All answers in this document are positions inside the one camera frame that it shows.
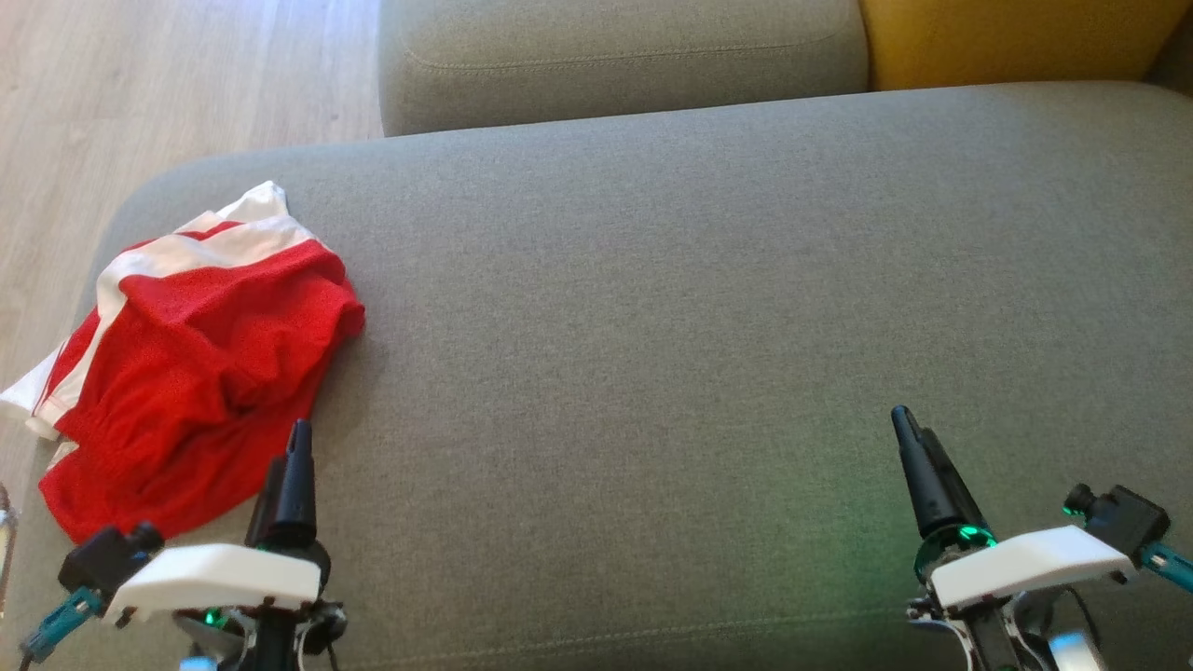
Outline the large grey sofa chaise seat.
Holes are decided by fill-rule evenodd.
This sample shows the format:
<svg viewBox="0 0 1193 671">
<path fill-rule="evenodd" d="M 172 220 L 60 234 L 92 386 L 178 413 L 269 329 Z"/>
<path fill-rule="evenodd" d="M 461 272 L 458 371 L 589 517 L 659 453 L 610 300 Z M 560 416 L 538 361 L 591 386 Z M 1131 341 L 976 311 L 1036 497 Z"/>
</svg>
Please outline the large grey sofa chaise seat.
<svg viewBox="0 0 1193 671">
<path fill-rule="evenodd" d="M 1193 97 L 1022 82 L 204 158 L 366 306 L 313 429 L 342 671 L 962 671 L 890 411 L 1000 538 L 1074 484 L 1193 555 Z"/>
</svg>

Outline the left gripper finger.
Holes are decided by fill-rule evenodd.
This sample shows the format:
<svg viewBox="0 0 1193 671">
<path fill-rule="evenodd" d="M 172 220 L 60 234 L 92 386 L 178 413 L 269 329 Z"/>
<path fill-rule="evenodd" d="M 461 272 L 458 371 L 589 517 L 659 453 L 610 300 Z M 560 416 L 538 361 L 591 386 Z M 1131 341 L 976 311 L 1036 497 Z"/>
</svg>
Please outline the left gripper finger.
<svg viewBox="0 0 1193 671">
<path fill-rule="evenodd" d="M 282 488 L 274 509 L 274 541 L 288 548 L 305 547 L 317 535 L 313 427 L 305 419 L 295 421 L 282 470 Z"/>
<path fill-rule="evenodd" d="M 268 464 L 265 484 L 259 493 L 251 518 L 251 527 L 247 529 L 247 547 L 259 547 L 268 534 L 268 528 L 274 521 L 277 499 L 282 488 L 282 456 L 277 456 Z"/>
</svg>

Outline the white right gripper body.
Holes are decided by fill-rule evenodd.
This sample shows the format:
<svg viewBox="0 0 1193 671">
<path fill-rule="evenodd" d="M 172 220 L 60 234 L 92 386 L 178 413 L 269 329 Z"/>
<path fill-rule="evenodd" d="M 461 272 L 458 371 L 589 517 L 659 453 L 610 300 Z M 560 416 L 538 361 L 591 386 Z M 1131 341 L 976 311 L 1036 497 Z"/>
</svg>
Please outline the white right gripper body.
<svg viewBox="0 0 1193 671">
<path fill-rule="evenodd" d="M 909 623 L 954 638 L 966 671 L 1109 671 L 1094 624 L 1052 633 L 1049 612 L 1075 583 L 1136 573 L 1078 527 L 1021 534 L 931 570 Z"/>
</svg>

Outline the red shorts with white stripe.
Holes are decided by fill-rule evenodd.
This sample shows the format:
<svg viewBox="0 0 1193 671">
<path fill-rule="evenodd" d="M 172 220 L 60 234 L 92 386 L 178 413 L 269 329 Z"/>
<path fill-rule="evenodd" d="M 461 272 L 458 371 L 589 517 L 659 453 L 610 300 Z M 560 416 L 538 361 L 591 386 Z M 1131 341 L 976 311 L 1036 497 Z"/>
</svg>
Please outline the red shorts with white stripe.
<svg viewBox="0 0 1193 671">
<path fill-rule="evenodd" d="M 82 447 L 177 447 L 268 413 L 289 425 L 363 324 L 340 256 L 268 180 L 115 256 L 81 326 L 4 399 Z"/>
</svg>

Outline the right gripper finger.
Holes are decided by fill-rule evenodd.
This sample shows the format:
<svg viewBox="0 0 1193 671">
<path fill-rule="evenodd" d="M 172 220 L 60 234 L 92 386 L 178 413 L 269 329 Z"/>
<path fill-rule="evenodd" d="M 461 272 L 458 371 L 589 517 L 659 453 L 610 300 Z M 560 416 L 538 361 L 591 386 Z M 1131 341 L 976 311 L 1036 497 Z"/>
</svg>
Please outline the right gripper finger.
<svg viewBox="0 0 1193 671">
<path fill-rule="evenodd" d="M 979 505 L 968 490 L 960 472 L 942 450 L 941 441 L 934 431 L 921 431 L 925 467 L 922 485 L 921 534 L 934 533 L 942 527 L 976 527 L 988 530 L 989 524 L 981 513 Z"/>
<path fill-rule="evenodd" d="M 938 469 L 937 433 L 921 426 L 907 406 L 892 408 L 892 427 L 898 438 L 900 466 L 911 498 L 920 538 L 928 538 L 947 522 L 947 495 Z"/>
</svg>

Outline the grey sofa seat cushion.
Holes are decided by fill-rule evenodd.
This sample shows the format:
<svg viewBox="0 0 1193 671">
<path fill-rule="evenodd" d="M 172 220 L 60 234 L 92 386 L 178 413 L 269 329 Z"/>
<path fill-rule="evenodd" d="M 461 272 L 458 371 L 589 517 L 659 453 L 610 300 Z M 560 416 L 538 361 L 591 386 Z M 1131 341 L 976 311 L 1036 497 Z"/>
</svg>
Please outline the grey sofa seat cushion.
<svg viewBox="0 0 1193 671">
<path fill-rule="evenodd" d="M 869 90 L 859 0 L 379 0 L 389 136 Z"/>
</svg>

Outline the yellow sofa back cushion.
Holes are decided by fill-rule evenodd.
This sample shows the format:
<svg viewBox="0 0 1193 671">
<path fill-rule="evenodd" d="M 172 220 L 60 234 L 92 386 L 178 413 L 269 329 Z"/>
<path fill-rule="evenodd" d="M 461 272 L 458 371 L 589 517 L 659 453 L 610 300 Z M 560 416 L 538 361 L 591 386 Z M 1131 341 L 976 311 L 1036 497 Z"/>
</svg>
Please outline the yellow sofa back cushion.
<svg viewBox="0 0 1193 671">
<path fill-rule="evenodd" d="M 1193 0 L 857 0 L 873 90 L 1137 81 Z"/>
</svg>

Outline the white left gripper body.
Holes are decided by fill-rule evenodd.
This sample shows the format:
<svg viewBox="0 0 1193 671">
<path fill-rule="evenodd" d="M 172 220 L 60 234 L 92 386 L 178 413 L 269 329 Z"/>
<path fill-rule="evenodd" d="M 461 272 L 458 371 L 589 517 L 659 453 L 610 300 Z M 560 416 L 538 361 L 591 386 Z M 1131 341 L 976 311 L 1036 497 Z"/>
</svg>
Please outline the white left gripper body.
<svg viewBox="0 0 1193 671">
<path fill-rule="evenodd" d="M 103 618 L 118 628 L 167 615 L 192 642 L 179 671 L 305 671 L 347 630 L 339 601 L 323 597 L 330 556 L 316 538 L 288 548 L 179 544 L 157 553 L 116 591 Z"/>
</svg>

